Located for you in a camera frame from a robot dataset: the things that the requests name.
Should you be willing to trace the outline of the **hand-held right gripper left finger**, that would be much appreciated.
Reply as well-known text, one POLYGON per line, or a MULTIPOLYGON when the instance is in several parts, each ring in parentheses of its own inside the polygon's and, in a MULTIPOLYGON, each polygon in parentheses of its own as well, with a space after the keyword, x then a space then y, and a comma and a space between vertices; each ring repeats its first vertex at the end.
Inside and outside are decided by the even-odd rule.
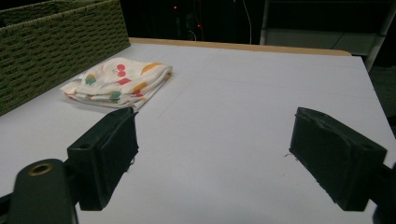
POLYGON ((108 113, 67 148, 67 164, 79 177, 81 210, 101 211, 138 153, 134 118, 126 107, 108 113))

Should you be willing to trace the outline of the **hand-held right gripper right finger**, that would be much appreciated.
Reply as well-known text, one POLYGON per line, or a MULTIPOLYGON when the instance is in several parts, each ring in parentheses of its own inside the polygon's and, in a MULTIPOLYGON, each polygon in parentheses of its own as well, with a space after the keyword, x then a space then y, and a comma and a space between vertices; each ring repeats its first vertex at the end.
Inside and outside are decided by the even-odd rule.
POLYGON ((362 211, 370 200, 381 206, 387 199, 387 151, 325 113, 297 109, 290 153, 345 211, 362 211))

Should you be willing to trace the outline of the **white fruit print cloth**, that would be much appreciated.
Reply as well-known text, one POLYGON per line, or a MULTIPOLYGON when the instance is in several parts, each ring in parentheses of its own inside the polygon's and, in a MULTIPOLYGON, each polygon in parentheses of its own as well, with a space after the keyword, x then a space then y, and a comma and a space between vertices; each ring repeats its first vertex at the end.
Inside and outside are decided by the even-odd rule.
POLYGON ((84 104, 138 110, 172 75, 168 64, 114 58, 78 75, 61 91, 84 104))

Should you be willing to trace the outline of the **green woven basket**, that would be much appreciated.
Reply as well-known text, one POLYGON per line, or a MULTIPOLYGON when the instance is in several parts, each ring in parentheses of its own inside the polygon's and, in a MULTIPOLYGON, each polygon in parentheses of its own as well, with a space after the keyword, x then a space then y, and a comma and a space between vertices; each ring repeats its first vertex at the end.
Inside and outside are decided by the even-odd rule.
POLYGON ((129 46, 120 0, 0 10, 0 116, 129 46))

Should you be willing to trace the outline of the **white table mat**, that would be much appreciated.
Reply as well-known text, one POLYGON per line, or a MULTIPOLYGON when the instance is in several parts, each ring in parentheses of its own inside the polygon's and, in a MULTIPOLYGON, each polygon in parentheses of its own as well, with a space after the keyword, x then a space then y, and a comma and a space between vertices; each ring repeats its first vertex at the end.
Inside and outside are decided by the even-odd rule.
POLYGON ((80 224, 373 224, 373 203, 343 211, 290 154, 306 107, 396 162, 360 58, 139 43, 123 56, 173 74, 136 115, 139 151, 108 206, 80 212, 80 224))

